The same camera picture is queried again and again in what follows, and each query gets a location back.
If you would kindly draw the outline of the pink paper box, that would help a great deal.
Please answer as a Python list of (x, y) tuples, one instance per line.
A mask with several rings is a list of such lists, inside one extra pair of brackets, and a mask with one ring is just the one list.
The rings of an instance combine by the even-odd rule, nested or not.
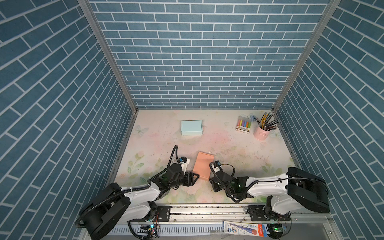
[(200, 180), (208, 181), (211, 175), (209, 164), (214, 162), (214, 155), (199, 152), (193, 168), (193, 173), (198, 174)]

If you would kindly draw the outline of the light blue paper box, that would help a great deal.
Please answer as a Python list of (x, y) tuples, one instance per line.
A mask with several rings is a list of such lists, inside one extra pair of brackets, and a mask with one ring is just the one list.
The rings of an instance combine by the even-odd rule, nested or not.
[(203, 134), (202, 120), (181, 121), (182, 136), (200, 136)]

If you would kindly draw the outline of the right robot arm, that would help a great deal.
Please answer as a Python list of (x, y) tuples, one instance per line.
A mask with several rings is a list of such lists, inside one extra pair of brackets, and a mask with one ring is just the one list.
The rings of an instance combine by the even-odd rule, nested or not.
[(321, 214), (330, 212), (329, 190), (324, 179), (296, 167), (273, 177), (234, 177), (224, 172), (222, 165), (210, 163), (214, 192), (223, 190), (234, 203), (247, 198), (266, 197), (263, 208), (269, 220), (276, 220), (300, 209)]

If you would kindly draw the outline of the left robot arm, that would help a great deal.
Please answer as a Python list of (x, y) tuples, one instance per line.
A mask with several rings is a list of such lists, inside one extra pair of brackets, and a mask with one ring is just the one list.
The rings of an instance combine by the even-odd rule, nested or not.
[(86, 229), (91, 239), (100, 240), (117, 224), (151, 222), (159, 215), (156, 201), (172, 189), (193, 186), (199, 178), (198, 174), (186, 171), (185, 163), (174, 163), (142, 186), (122, 188), (112, 183), (80, 210), (75, 226)]

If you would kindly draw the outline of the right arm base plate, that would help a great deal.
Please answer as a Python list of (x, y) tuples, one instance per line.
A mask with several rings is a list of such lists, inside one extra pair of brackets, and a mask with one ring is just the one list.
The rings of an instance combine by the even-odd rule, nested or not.
[(246, 212), (250, 215), (251, 221), (290, 221), (292, 219), (291, 214), (279, 215), (273, 211), (266, 212), (266, 205), (249, 205)]

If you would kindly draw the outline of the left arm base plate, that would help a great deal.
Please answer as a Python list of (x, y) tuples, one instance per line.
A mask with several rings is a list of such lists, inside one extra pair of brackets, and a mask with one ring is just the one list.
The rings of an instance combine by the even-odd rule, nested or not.
[(141, 219), (133, 219), (131, 222), (156, 222), (156, 223), (166, 223), (170, 221), (171, 216), (171, 206), (157, 206), (151, 208), (146, 216)]

